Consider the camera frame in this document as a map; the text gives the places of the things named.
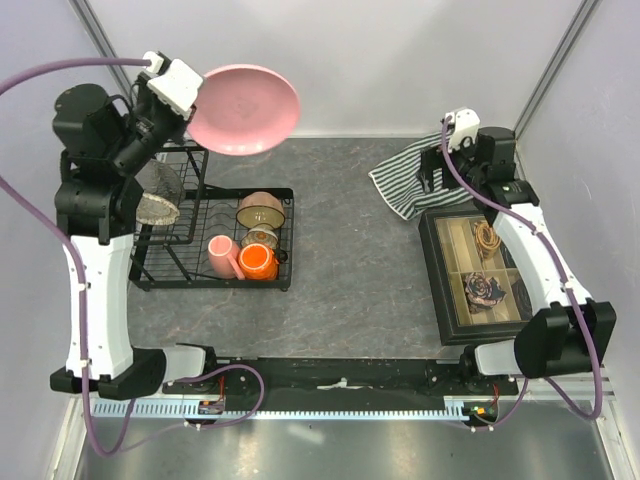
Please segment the clear glass plate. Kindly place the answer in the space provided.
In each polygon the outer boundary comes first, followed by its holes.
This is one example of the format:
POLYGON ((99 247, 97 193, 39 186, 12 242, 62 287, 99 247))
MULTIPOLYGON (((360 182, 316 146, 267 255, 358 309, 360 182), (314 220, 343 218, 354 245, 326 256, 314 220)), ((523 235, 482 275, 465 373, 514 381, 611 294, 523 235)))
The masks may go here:
POLYGON ((186 191, 178 174, 171 166, 155 159, 140 170, 136 180, 146 193, 164 198, 176 206, 186 198, 186 191))

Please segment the pink plate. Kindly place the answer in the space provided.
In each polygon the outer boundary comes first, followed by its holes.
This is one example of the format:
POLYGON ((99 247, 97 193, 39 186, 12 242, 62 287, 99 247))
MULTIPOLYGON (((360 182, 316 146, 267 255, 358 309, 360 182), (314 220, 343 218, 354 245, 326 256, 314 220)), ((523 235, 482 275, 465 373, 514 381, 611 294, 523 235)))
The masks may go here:
POLYGON ((222 155, 266 152, 286 140, 300 119, 293 85, 268 68, 237 64, 204 76, 187 127, 200 146, 222 155))

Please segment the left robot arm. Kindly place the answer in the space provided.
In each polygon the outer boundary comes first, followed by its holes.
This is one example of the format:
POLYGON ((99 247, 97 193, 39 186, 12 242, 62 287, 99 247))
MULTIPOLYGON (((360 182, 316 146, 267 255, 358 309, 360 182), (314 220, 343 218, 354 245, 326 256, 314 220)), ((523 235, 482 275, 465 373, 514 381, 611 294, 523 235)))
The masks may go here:
POLYGON ((136 348, 129 338, 128 274, 143 196, 136 176, 168 141, 182 136, 190 118, 151 83, 139 75, 137 99, 125 114, 96 84, 72 87, 55 102, 52 128, 63 145, 56 225, 79 296, 71 308, 67 360, 50 376, 57 392, 129 400, 182 378, 198 393, 219 382, 204 347, 136 348))

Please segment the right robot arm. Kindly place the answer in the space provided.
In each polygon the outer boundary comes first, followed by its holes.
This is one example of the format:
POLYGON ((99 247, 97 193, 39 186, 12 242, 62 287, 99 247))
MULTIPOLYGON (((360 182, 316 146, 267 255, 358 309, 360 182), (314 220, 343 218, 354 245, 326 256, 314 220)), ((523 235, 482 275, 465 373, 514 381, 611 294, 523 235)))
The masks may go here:
POLYGON ((616 323, 558 252, 514 155, 510 130, 452 117, 421 154, 423 185, 473 200, 419 222, 441 338, 462 346, 457 377, 473 394, 497 376, 599 375, 616 323))

